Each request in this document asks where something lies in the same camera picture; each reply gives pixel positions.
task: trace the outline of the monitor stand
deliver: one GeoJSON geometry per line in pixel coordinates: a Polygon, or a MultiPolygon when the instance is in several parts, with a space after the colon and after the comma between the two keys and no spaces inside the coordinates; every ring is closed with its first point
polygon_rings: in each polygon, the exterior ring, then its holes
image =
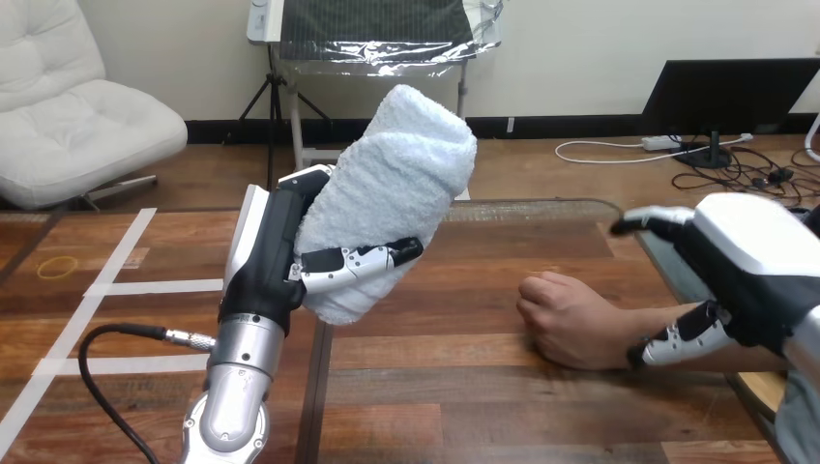
{"type": "MultiPolygon", "coordinates": [[[[680,152],[695,150],[707,146],[705,143],[681,143],[680,152]]],[[[720,133],[713,130],[709,141],[709,148],[695,153],[686,153],[673,157],[674,160],[682,162],[687,166],[702,167],[706,169],[719,169],[726,167],[732,162],[732,155],[728,150],[720,148],[720,133]]]]}

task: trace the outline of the power strip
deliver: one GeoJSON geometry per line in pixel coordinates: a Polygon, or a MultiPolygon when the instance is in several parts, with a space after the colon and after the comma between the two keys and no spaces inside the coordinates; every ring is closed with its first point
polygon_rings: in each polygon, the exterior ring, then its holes
{"type": "Polygon", "coordinates": [[[661,135],[658,137],[643,137],[641,139],[643,149],[647,152],[656,152],[657,150],[671,150],[673,148],[680,148],[681,142],[673,140],[669,135],[661,135]]]}
{"type": "MultiPolygon", "coordinates": [[[[754,137],[750,133],[742,133],[741,138],[735,143],[749,142],[754,137]]],[[[673,148],[681,148],[682,138],[676,136],[675,138],[669,135],[660,135],[657,137],[643,137],[641,143],[643,149],[647,152],[656,152],[658,150],[672,150],[673,148]]],[[[720,145],[728,145],[730,142],[721,142],[720,145]]]]}

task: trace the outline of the tripod stand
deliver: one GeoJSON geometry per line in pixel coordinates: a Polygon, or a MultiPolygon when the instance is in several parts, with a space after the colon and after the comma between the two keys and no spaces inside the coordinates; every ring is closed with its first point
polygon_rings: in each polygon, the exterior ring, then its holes
{"type": "MultiPolygon", "coordinates": [[[[282,119],[282,109],[281,109],[281,100],[279,98],[279,86],[285,86],[288,88],[289,91],[296,92],[298,99],[294,99],[291,101],[291,105],[298,105],[299,100],[304,102],[310,109],[312,109],[316,114],[318,114],[322,120],[327,124],[328,128],[332,131],[333,130],[333,121],[331,118],[325,114],[318,106],[313,104],[312,101],[308,100],[301,92],[295,90],[295,86],[291,89],[287,80],[284,77],[278,74],[276,66],[274,66],[274,51],[273,48],[268,44],[268,66],[270,68],[270,72],[265,75],[265,82],[262,83],[262,87],[256,91],[256,95],[253,96],[253,99],[248,103],[248,106],[243,111],[242,116],[239,117],[239,127],[237,133],[229,132],[223,141],[225,145],[233,145],[241,142],[241,134],[242,129],[245,125],[245,120],[248,117],[248,113],[259,101],[259,98],[265,92],[265,89],[268,86],[271,86],[271,111],[270,117],[268,119],[268,180],[267,180],[267,190],[270,191],[274,187],[274,144],[276,142],[276,134],[284,133],[284,120],[282,119]]],[[[298,121],[291,121],[291,125],[299,124],[298,121]]],[[[301,135],[300,135],[300,148],[302,144],[301,135]]],[[[302,166],[296,166],[297,170],[301,169],[302,166]]]]}

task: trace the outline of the white wall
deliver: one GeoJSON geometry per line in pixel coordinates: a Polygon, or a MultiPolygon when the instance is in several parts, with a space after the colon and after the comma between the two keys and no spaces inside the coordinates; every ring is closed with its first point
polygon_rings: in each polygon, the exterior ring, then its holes
{"type": "MultiPolygon", "coordinates": [[[[79,3],[108,77],[187,120],[237,118],[264,78],[264,49],[245,38],[248,0],[79,3]]],[[[666,59],[815,54],[820,0],[508,0],[503,26],[501,48],[470,64],[467,116],[640,113],[666,59]]],[[[366,118],[399,81],[454,108],[455,72],[300,85],[332,117],[366,118]]],[[[250,117],[266,117],[262,103],[250,117]]],[[[820,78],[794,111],[820,111],[820,78]]]]}

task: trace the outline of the black baseboard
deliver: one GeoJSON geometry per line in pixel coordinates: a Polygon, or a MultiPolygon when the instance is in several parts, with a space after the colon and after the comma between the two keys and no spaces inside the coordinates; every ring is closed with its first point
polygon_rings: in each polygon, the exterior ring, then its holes
{"type": "MultiPolygon", "coordinates": [[[[816,114],[790,114],[776,133],[806,133],[816,114]]],[[[590,116],[526,116],[516,117],[511,132],[507,132],[509,118],[467,118],[467,125],[478,138],[588,138],[643,135],[639,114],[590,116]]],[[[306,145],[321,143],[349,143],[365,133],[368,119],[334,119],[329,125],[320,119],[302,121],[302,138],[306,145]]],[[[238,120],[186,121],[188,143],[267,143],[268,121],[238,120]]],[[[276,141],[291,142],[290,122],[277,128],[276,141]]]]}

